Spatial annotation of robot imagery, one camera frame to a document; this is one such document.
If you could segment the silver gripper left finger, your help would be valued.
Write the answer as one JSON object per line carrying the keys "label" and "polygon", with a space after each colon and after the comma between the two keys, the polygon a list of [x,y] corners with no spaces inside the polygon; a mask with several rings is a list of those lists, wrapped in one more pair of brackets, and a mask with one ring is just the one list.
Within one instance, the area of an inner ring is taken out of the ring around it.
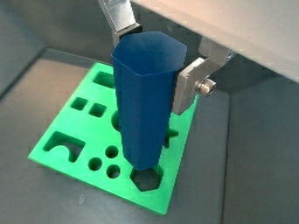
{"label": "silver gripper left finger", "polygon": [[97,0],[112,30],[113,46],[128,34],[143,31],[143,26],[136,22],[129,0]]}

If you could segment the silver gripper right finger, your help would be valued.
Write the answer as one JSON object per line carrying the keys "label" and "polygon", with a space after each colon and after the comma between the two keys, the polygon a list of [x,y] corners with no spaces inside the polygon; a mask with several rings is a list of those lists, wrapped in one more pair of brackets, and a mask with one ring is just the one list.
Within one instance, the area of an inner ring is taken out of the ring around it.
{"label": "silver gripper right finger", "polygon": [[179,72],[172,98],[172,112],[179,116],[192,105],[195,95],[209,96],[216,82],[209,76],[229,62],[236,53],[225,46],[203,37],[200,57]]}

